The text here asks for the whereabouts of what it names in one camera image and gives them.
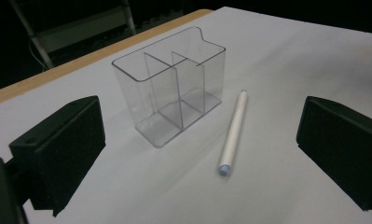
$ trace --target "dark floor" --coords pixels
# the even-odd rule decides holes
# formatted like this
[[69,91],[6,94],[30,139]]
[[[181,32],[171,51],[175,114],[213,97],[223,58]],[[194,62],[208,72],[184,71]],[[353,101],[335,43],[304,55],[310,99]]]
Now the dark floor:
[[[0,1],[0,89],[45,71],[36,48],[11,9]],[[141,33],[181,16],[183,16],[182,10],[170,10],[155,18],[140,22],[136,26],[136,32]],[[53,51],[49,56],[58,66],[130,36],[131,33],[127,26],[123,25],[69,47]]]

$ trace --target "chair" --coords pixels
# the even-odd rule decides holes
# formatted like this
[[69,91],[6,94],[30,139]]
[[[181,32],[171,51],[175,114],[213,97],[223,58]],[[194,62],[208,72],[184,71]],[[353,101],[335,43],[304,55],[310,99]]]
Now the chair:
[[28,36],[34,43],[48,68],[53,68],[55,66],[48,54],[56,49],[75,44],[78,41],[114,29],[124,23],[127,24],[132,35],[136,34],[128,0],[118,0],[118,7],[88,15],[85,18],[75,21],[68,21],[39,32],[36,32],[31,22],[27,20],[27,17],[21,9],[22,3],[20,4],[20,2],[22,1],[9,0],[9,3],[14,8]]

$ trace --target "white pen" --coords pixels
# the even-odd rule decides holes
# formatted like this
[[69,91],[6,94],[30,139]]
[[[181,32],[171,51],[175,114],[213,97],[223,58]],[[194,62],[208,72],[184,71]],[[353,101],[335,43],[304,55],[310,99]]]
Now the white pen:
[[244,109],[246,108],[246,103],[247,91],[243,90],[238,96],[234,117],[232,118],[227,141],[223,149],[223,155],[221,157],[220,165],[218,166],[218,173],[222,176],[228,175],[232,167],[232,162],[234,160],[236,147],[238,144],[239,133],[241,131],[241,124],[243,121],[243,114]]

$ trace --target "blue marker tip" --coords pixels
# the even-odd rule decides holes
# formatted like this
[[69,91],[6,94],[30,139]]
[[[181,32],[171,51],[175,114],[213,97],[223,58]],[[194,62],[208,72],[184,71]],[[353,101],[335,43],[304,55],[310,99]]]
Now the blue marker tip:
[[221,176],[226,176],[229,174],[229,171],[231,170],[231,167],[229,165],[222,165],[218,168],[218,174]]

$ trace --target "chair leg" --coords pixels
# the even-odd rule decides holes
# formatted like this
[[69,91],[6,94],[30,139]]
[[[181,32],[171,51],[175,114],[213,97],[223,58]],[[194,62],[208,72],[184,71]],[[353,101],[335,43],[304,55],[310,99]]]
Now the chair leg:
[[48,68],[53,68],[54,64],[52,63],[51,59],[49,58],[47,51],[43,48],[40,41],[38,40],[36,34],[34,33],[34,30],[32,29],[32,26],[29,24],[29,22],[26,20],[25,16],[23,15],[20,7],[15,2],[15,0],[9,0],[10,4],[14,8],[18,18],[22,22],[22,25],[25,27],[26,32],[28,33],[28,36],[30,36],[31,40],[34,42],[34,45],[36,46],[38,52],[40,53],[40,56],[43,58],[44,63],[47,65]]
[[136,29],[135,24],[133,23],[130,3],[128,2],[128,0],[121,0],[121,4],[124,7],[124,18],[127,22],[128,29],[130,29],[132,35],[136,35]]

